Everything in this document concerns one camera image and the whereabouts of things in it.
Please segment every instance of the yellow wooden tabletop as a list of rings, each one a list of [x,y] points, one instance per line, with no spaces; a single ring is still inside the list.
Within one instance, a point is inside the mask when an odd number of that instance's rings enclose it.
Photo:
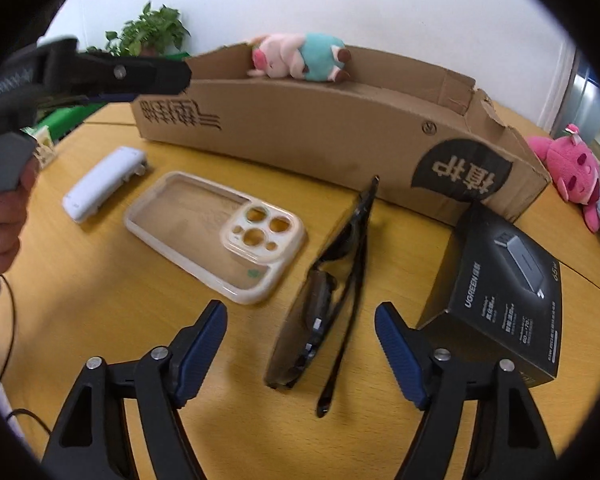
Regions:
[[[154,170],[135,178],[82,225],[61,206],[62,196],[103,156],[120,145],[145,150]],[[145,142],[134,126],[85,124],[63,140],[58,159],[40,175],[30,204],[22,253],[8,273],[18,304],[18,336],[4,383],[14,407],[49,424],[85,361],[137,359],[192,324],[218,294],[126,231],[125,209],[162,174],[194,173],[297,214],[308,241],[265,302],[226,301],[228,331],[197,398],[180,411],[187,435],[210,480],[392,479],[421,413],[401,395],[373,329],[381,301],[393,301],[414,324],[432,289],[451,229],[378,201],[370,226],[363,307],[347,350],[331,412],[315,402],[337,352],[346,316],[302,380],[290,392],[270,390],[262,376],[286,311],[324,238],[355,193],[247,162],[167,144]],[[525,215],[526,229],[581,219],[556,202],[553,217]],[[596,237],[591,240],[596,247]],[[568,255],[566,244],[564,254]],[[600,289],[561,266],[563,342],[558,378],[532,390],[555,447],[581,423],[600,389]],[[8,298],[0,296],[0,363],[10,334]],[[132,445],[141,478],[154,478],[137,408],[128,402]],[[448,478],[461,477],[475,403],[467,403]],[[36,453],[46,436],[21,425]]]
[[[129,103],[111,103],[84,120],[87,124],[136,124]]]

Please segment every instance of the black product box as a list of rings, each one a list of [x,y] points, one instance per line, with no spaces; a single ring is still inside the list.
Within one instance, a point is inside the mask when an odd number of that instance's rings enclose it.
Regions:
[[[547,383],[560,359],[558,260],[474,203],[449,240],[418,327],[463,360],[508,358],[527,386]]]

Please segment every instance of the white wall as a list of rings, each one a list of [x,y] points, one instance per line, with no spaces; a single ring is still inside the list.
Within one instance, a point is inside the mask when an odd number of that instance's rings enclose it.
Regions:
[[[147,0],[68,0],[47,37],[105,43]],[[329,32],[476,78],[492,98],[550,126],[573,46],[535,0],[152,0],[183,13],[192,53],[265,32]]]

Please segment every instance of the metal screw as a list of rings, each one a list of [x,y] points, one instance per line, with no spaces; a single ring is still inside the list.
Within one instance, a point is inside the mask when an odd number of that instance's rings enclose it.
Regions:
[[[169,355],[169,349],[165,346],[157,346],[156,348],[151,350],[151,357],[156,361],[164,359],[165,357],[167,357],[167,355]]]
[[[436,348],[433,351],[433,357],[435,357],[437,361],[449,361],[449,359],[451,359],[451,352],[446,348]]]
[[[425,135],[435,135],[437,130],[436,123],[432,123],[431,121],[424,121],[422,123],[422,131]]]
[[[516,365],[513,364],[513,361],[511,359],[502,359],[500,361],[500,369],[503,372],[512,372],[516,369]]]
[[[102,357],[92,357],[87,360],[87,368],[89,370],[95,370],[102,364]]]
[[[126,68],[122,65],[113,67],[113,75],[116,79],[124,79],[126,77]]]

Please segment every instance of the phone case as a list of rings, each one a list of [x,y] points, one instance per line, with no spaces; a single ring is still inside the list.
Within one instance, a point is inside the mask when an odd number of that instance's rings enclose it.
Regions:
[[[174,171],[125,214],[125,225],[162,256],[235,303],[267,297],[304,241],[289,211]]]

